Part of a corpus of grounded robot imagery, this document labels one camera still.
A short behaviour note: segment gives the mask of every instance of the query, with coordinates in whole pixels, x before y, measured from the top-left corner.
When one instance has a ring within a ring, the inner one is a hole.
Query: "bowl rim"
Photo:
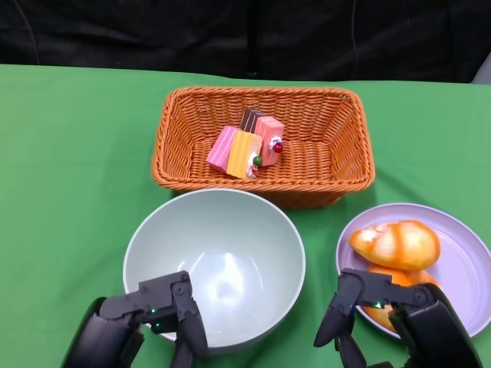
[[[137,237],[138,233],[140,232],[140,230],[142,229],[142,227],[147,223],[147,221],[150,220],[150,218],[152,216],[154,216],[157,212],[159,212],[161,209],[163,209],[164,207],[166,207],[170,203],[175,202],[175,201],[177,201],[177,200],[179,200],[181,198],[187,197],[187,196],[196,196],[196,195],[199,195],[199,194],[201,194],[203,192],[235,192],[235,193],[238,193],[240,195],[250,196],[250,197],[252,197],[254,199],[258,199],[258,200],[260,200],[260,201],[262,201],[262,202],[270,205],[290,225],[290,227],[292,228],[293,232],[297,236],[298,244],[300,245],[300,250],[301,250],[301,253],[302,253],[302,274],[301,274],[301,277],[300,277],[300,280],[299,280],[299,283],[298,283],[298,286],[297,286],[297,291],[295,292],[295,295],[292,298],[292,301],[286,307],[286,309],[283,312],[281,312],[279,314],[279,316],[273,322],[271,322],[270,324],[268,324],[266,327],[264,327],[263,329],[259,330],[258,332],[256,332],[256,333],[248,336],[244,341],[240,341],[238,343],[230,343],[230,344],[227,344],[227,345],[209,345],[209,348],[211,348],[211,349],[217,349],[217,348],[222,349],[222,348],[227,348],[227,347],[234,347],[234,346],[237,346],[237,345],[240,345],[240,344],[243,344],[243,343],[247,343],[248,341],[254,341],[255,339],[257,339],[257,338],[261,337],[262,335],[266,334],[267,332],[269,332],[271,329],[275,328],[280,322],[282,322],[282,320],[286,317],[286,315],[292,310],[293,306],[295,305],[296,301],[298,300],[298,296],[300,295],[300,292],[302,291],[302,287],[303,287],[303,284],[304,284],[304,281],[305,281],[305,269],[306,269],[305,247],[304,247],[304,243],[302,241],[302,237],[300,236],[300,233],[298,232],[298,229],[295,227],[295,224],[293,223],[293,221],[278,206],[276,206],[273,203],[271,203],[270,201],[268,201],[268,200],[260,197],[259,195],[256,195],[256,194],[253,194],[253,193],[250,193],[250,192],[245,192],[245,191],[238,190],[238,189],[220,189],[220,188],[201,189],[201,190],[196,190],[196,191],[193,191],[193,192],[188,192],[188,193],[185,193],[185,194],[182,194],[182,195],[178,195],[176,198],[172,198],[171,200],[163,203],[158,208],[156,208],[155,210],[153,210],[142,221],[142,223],[138,226],[137,230],[135,230],[135,232],[133,233],[133,236],[131,237],[131,240],[128,243],[127,250],[126,250],[126,253],[124,255],[124,262],[123,262],[123,284],[124,284],[124,292],[126,294],[129,293],[128,283],[127,283],[127,262],[128,262],[128,255],[130,254],[130,250],[131,250],[131,247],[133,245],[133,242],[134,242],[135,238]],[[174,336],[170,336],[169,333],[162,333],[161,336],[165,337],[169,341],[175,341],[176,340],[176,338]]]
[[[345,232],[351,226],[351,224],[353,222],[355,222],[362,215],[365,215],[367,212],[373,211],[375,209],[379,209],[380,207],[391,207],[393,205],[403,205],[403,206],[411,206],[411,207],[420,207],[422,209],[428,209],[430,211],[438,212],[440,215],[443,215],[443,216],[446,216],[446,217],[452,219],[453,221],[455,221],[456,223],[458,223],[459,225],[461,225],[462,227],[464,227],[473,237],[475,237],[476,240],[487,251],[487,254],[488,254],[489,258],[491,258],[491,251],[486,246],[486,244],[484,243],[484,241],[469,226],[467,226],[466,224],[464,224],[463,222],[461,222],[458,218],[455,218],[452,215],[450,215],[450,214],[448,214],[448,213],[446,213],[444,211],[440,211],[439,209],[435,209],[433,207],[429,207],[428,205],[418,205],[417,203],[410,203],[410,202],[393,202],[393,203],[385,203],[383,205],[376,205],[374,207],[370,207],[369,209],[366,209],[363,212],[360,212],[358,215],[356,215],[355,217],[353,217],[353,219],[348,224],[346,224],[346,226],[344,227],[342,233],[339,235],[338,245],[336,247],[336,270],[338,272],[338,275],[341,274],[341,270],[339,268],[339,250],[341,248],[341,240],[344,237]],[[371,318],[370,316],[368,316],[368,314],[366,314],[364,312],[364,310],[360,306],[356,306],[356,308],[358,310],[358,313],[360,313],[365,318],[366,321],[368,321],[370,324],[372,324],[373,326],[375,326],[378,330],[380,330],[382,332],[385,332],[388,335],[391,335],[395,339],[400,340],[400,336],[397,333],[392,332],[392,331],[388,330],[387,328],[385,328],[384,326],[381,326],[379,323],[375,322],[375,320],[373,318]],[[483,324],[481,324],[481,326],[477,327],[475,330],[471,331],[471,333],[469,333],[469,336],[471,338],[473,338],[476,335],[480,334],[488,326],[489,323],[491,323],[491,314],[488,316],[486,322],[483,323]]]

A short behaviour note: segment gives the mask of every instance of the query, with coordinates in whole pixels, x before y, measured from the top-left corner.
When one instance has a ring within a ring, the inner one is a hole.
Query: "pink cake slice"
[[[262,136],[261,157],[262,165],[272,165],[278,159],[278,153],[273,150],[273,146],[278,142],[282,143],[285,125],[277,121],[274,117],[260,117],[255,124],[255,132]]]
[[[232,147],[233,136],[239,132],[239,128],[225,126],[218,139],[206,157],[206,162],[214,169],[226,172],[229,163],[230,148]]]

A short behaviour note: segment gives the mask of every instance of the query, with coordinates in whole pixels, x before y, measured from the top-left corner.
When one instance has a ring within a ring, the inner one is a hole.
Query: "purple plate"
[[[471,337],[491,321],[491,254],[483,241],[467,226],[445,212],[411,203],[392,203],[373,207],[356,216],[344,228],[336,249],[336,268],[367,270],[368,261],[348,244],[356,230],[382,222],[416,219],[429,225],[440,238],[441,255],[428,272],[442,285],[457,315]],[[399,335],[358,311],[380,330]]]

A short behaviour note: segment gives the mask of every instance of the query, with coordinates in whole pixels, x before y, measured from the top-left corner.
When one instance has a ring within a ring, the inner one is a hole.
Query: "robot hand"
[[[172,368],[193,368],[208,357],[205,328],[185,271],[139,283],[138,291],[97,299],[75,334],[62,368],[129,368],[142,324],[155,334],[176,332]]]
[[[338,292],[329,304],[314,346],[334,339],[344,368],[367,368],[367,362],[351,336],[357,305],[384,308],[390,304],[389,319],[406,345],[410,358],[406,368],[483,368],[445,294],[433,284],[403,287],[392,277],[345,268],[338,279]],[[379,363],[368,368],[393,368]]]

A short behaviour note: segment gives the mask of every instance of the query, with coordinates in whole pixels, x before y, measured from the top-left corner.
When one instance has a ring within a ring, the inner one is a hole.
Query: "plate rim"
[[[359,217],[361,217],[362,215],[364,215],[367,212],[371,212],[371,211],[374,211],[375,209],[379,209],[379,208],[382,208],[382,207],[391,207],[391,206],[395,206],[395,205],[404,205],[404,206],[410,206],[410,207],[420,207],[422,209],[426,209],[426,210],[430,210],[430,211],[433,211],[433,212],[437,212],[439,215],[443,215],[443,216],[446,216],[447,218],[450,218],[451,220],[454,220],[457,224],[459,224],[460,226],[464,227],[481,244],[481,246],[486,250],[489,259],[491,260],[491,251],[486,246],[486,243],[484,243],[484,241],[469,226],[467,226],[466,224],[464,224],[463,222],[461,222],[458,218],[455,218],[452,215],[450,215],[450,214],[448,214],[448,213],[446,213],[444,211],[441,211],[439,209],[435,209],[433,207],[429,207],[428,205],[419,205],[417,203],[409,203],[409,202],[394,202],[394,203],[385,203],[383,205],[376,205],[374,207],[370,207],[369,209],[366,209],[363,212],[360,212],[358,215],[356,215],[355,217],[353,217],[353,219],[350,220],[350,222],[348,224],[346,224],[346,226],[343,228],[343,231],[339,235],[338,244],[336,246],[336,271],[338,272],[338,275],[341,273],[341,270],[339,268],[339,249],[341,247],[341,240],[344,237],[344,234],[347,231],[347,229],[350,227],[350,225],[353,222],[355,222]],[[359,305],[356,306],[356,309],[358,310],[358,313],[360,313],[365,318],[365,320],[367,320],[367,322],[369,322],[370,324],[374,325],[376,328],[378,328],[382,332],[385,332],[386,334],[389,334],[392,337],[400,340],[400,336],[397,333],[392,332],[392,331],[388,330],[387,328],[381,326],[373,318],[371,318],[370,316],[368,316],[368,314],[366,314]],[[489,325],[489,323],[491,323],[491,313],[489,314],[486,322],[484,322],[483,324],[481,324],[478,328],[476,328],[474,331],[472,331],[472,333],[469,334],[470,337],[471,338],[472,337],[475,337],[476,335],[478,335],[481,332],[483,332],[483,330]]]

